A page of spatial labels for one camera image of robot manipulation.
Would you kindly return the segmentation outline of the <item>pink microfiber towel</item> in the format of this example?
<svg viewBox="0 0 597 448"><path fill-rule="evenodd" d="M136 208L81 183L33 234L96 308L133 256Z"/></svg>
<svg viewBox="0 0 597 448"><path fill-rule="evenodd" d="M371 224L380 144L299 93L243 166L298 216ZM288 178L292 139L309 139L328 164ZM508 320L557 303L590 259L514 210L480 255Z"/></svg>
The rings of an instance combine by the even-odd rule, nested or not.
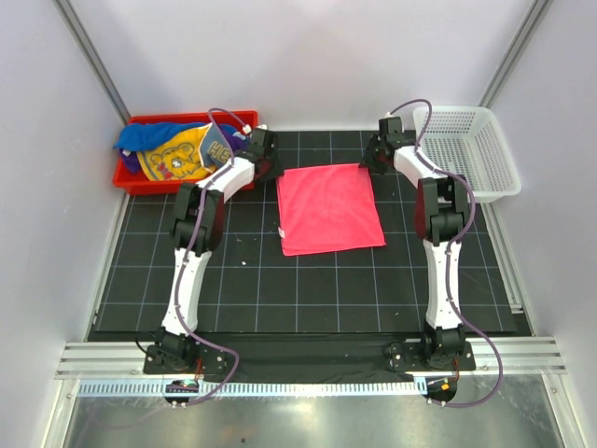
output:
<svg viewBox="0 0 597 448"><path fill-rule="evenodd" d="M386 245L371 178L359 164L289 169L276 187L286 257Z"/></svg>

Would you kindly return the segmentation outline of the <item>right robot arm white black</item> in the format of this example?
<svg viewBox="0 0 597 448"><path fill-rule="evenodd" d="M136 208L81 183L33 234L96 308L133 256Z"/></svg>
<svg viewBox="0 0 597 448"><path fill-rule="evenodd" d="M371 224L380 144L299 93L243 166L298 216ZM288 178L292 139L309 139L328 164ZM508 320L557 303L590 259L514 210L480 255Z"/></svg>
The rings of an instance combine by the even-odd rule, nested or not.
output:
<svg viewBox="0 0 597 448"><path fill-rule="evenodd" d="M427 260L429 292L420 357L427 369L444 370L465 351L458 267L471 215L467 184L424 155L399 117L379 120L360 165L376 174L394 168L416 188L414 228Z"/></svg>

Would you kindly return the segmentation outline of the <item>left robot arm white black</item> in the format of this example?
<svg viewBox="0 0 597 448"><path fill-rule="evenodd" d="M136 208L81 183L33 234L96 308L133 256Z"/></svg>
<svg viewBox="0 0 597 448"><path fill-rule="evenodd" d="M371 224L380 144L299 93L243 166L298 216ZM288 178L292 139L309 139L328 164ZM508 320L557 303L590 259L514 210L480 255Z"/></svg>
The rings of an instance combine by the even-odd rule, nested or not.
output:
<svg viewBox="0 0 597 448"><path fill-rule="evenodd" d="M198 307L203 277L224 232L225 205L242 188L280 176L277 134L256 127L248 145L215 173L182 185L175 198L174 279L167 311L148 347L146 362L187 373L198 361Z"/></svg>

